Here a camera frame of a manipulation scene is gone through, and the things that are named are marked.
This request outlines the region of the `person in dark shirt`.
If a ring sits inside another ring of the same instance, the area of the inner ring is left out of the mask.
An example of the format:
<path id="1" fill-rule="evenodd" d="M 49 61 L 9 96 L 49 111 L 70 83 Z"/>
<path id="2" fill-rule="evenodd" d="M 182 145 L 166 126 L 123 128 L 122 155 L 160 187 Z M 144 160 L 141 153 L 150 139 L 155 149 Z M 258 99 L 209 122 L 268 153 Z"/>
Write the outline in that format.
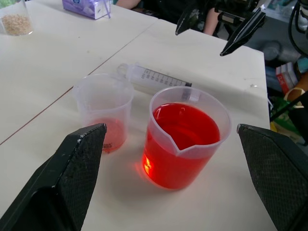
<path id="1" fill-rule="evenodd" d="M 122 8 L 135 11 L 149 10 L 163 20 L 176 24 L 185 8 L 193 0 L 117 0 L 116 5 Z M 218 25 L 218 13 L 214 8 L 207 10 L 205 19 L 202 20 L 204 26 L 200 29 L 203 33 L 212 36 Z"/>

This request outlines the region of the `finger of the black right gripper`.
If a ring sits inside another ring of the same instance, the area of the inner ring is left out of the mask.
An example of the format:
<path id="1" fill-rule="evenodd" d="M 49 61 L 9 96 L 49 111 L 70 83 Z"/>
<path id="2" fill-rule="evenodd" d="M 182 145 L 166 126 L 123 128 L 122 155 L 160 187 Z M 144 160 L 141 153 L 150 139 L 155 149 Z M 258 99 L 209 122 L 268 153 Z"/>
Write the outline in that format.
<path id="1" fill-rule="evenodd" d="M 232 33 L 220 56 L 233 53 L 236 49 L 246 44 L 253 34 L 264 25 L 266 14 L 258 8 L 255 13 L 246 18 Z"/>
<path id="2" fill-rule="evenodd" d="M 178 20 L 175 35 L 178 36 L 179 34 L 192 28 L 198 21 L 199 13 L 200 6 L 198 1 L 191 0 Z"/>

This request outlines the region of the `large clear plastic syringe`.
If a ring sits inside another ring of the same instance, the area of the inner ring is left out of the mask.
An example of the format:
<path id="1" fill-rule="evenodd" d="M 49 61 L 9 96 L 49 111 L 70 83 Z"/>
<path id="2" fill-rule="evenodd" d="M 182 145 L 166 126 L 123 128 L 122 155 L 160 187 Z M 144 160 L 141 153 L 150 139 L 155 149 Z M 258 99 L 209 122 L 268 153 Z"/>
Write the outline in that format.
<path id="1" fill-rule="evenodd" d="M 117 73 L 127 79 L 135 90 L 149 95 L 170 87 L 185 87 L 178 96 L 171 94 L 171 101 L 187 103 L 197 102 L 201 98 L 200 93 L 190 90 L 192 83 L 142 67 L 139 63 L 122 63 L 118 66 Z"/>

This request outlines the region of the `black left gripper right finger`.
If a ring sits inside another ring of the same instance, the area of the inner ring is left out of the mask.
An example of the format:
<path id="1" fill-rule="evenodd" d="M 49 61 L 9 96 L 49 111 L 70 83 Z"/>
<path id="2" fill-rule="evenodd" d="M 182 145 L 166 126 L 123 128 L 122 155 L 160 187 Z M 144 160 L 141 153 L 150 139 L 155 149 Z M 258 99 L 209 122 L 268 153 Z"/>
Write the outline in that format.
<path id="1" fill-rule="evenodd" d="M 254 188 L 277 231 L 308 231 L 308 155 L 289 137 L 239 124 Z"/>

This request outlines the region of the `red and white box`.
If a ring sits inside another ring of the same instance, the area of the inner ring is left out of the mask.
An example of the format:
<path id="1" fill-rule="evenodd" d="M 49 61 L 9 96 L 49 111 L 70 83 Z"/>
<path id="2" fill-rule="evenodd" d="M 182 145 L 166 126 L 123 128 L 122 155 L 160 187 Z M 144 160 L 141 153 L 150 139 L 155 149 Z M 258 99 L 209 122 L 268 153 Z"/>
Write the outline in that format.
<path id="1" fill-rule="evenodd" d="M 276 67 L 276 77 L 284 94 L 298 84 L 298 78 L 292 62 Z"/>

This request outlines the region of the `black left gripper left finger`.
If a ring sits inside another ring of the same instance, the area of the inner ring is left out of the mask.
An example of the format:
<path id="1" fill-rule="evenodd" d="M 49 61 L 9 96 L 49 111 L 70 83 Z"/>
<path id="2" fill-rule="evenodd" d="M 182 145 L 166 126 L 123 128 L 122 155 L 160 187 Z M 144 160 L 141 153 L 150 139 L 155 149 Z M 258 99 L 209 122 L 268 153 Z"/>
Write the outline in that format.
<path id="1" fill-rule="evenodd" d="M 106 133 L 100 123 L 68 134 L 0 218 L 0 231 L 81 231 Z"/>

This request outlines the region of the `clear cup with grains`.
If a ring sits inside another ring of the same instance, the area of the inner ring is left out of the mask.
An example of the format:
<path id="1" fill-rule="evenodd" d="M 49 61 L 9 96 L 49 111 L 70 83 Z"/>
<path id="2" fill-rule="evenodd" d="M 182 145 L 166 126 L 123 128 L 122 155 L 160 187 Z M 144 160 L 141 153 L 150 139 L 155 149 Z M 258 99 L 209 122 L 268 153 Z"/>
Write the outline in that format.
<path id="1" fill-rule="evenodd" d="M 0 24 L 11 36 L 29 35 L 33 26 L 25 0 L 0 0 Z"/>

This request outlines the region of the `purple tissue pack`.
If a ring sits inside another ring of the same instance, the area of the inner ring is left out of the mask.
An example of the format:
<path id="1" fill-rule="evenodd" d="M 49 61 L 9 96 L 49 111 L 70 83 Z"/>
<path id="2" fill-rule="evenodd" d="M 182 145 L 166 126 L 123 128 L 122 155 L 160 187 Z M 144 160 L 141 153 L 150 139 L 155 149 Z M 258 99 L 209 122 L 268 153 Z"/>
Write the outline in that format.
<path id="1" fill-rule="evenodd" d="M 62 4 L 65 10 L 94 20 L 111 18 L 110 0 L 62 0 Z"/>

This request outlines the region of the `large plastic beaker red liquid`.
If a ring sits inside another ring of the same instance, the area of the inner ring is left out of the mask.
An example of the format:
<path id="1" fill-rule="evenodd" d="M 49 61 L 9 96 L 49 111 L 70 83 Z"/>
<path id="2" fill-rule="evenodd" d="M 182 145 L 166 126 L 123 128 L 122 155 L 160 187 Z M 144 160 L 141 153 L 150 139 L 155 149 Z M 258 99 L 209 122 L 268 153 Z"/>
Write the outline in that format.
<path id="1" fill-rule="evenodd" d="M 227 109 L 210 94 L 192 87 L 170 87 L 150 102 L 142 158 L 157 185 L 189 186 L 231 132 Z"/>

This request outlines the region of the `green and yellow bag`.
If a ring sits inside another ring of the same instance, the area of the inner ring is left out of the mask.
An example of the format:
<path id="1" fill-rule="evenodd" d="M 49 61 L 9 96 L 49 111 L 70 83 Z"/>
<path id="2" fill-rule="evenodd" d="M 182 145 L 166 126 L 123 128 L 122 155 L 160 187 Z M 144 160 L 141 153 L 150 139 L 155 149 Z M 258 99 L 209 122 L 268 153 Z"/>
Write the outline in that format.
<path id="1" fill-rule="evenodd" d="M 270 98 L 273 103 L 273 106 L 270 111 L 270 116 L 273 116 L 275 113 L 277 113 L 279 110 L 283 109 L 290 103 L 290 101 L 288 100 L 288 96 L 293 91 L 295 93 L 299 93 L 299 96 L 305 93 L 302 88 L 294 87 L 293 89 L 289 90 L 283 98 L 278 96 L 272 96 Z M 274 119 L 274 121 L 271 122 L 271 125 L 275 126 L 274 131 L 286 135 L 295 143 L 304 144 L 304 139 L 289 118 L 288 112 L 284 112 L 276 119 Z"/>

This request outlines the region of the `small clear plastic beaker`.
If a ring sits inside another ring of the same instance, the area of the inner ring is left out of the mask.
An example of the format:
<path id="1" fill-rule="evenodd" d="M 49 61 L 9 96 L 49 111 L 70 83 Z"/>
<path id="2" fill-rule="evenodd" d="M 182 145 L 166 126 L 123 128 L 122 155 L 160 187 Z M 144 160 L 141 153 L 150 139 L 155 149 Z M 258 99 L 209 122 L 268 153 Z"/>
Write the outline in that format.
<path id="1" fill-rule="evenodd" d="M 111 153 L 119 149 L 128 136 L 134 98 L 132 84 L 119 74 L 93 74 L 75 84 L 72 93 L 84 127 L 106 124 L 103 151 Z"/>

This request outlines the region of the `grey round duct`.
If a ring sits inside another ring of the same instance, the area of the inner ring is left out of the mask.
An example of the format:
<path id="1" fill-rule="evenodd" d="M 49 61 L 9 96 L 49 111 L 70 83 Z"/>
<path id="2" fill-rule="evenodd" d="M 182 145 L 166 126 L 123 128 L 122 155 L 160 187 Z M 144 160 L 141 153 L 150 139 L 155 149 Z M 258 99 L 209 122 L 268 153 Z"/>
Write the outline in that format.
<path id="1" fill-rule="evenodd" d="M 283 46 L 278 41 L 265 42 L 261 47 L 261 51 L 264 53 L 266 61 L 280 61 L 284 63 L 296 62 L 301 55 L 293 48 Z"/>

